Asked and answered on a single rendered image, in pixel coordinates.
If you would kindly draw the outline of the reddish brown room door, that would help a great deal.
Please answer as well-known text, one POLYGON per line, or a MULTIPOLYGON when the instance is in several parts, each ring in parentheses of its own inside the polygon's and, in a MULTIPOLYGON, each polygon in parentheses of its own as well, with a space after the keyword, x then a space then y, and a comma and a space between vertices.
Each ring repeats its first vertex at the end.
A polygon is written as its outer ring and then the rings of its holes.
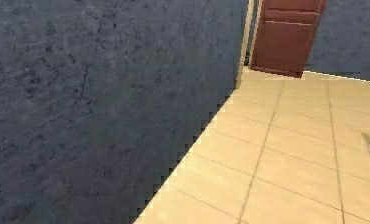
POLYGON ((250 68, 301 78, 327 0, 262 0, 250 68))

